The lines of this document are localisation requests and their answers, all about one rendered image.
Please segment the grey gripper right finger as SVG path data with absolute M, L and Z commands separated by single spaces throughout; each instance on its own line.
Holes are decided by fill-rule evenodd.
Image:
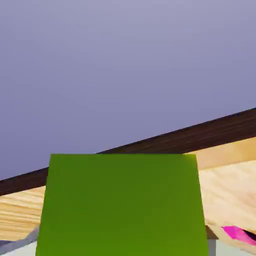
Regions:
M 230 238 L 225 231 L 215 225 L 206 225 L 209 256 L 248 256 L 248 252 L 242 250 L 241 242 Z

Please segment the small green cube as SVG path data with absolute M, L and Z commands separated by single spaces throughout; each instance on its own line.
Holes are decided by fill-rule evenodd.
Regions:
M 36 256 L 209 256 L 193 154 L 53 154 Z

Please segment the small magenta cube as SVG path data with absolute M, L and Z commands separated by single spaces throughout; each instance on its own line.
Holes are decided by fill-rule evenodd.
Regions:
M 256 246 L 256 234 L 237 226 L 222 226 L 222 229 L 234 240 Z

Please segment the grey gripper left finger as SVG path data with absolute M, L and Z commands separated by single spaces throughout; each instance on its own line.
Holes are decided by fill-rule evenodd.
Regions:
M 37 238 L 40 227 L 17 241 L 0 240 L 0 256 L 36 256 Z

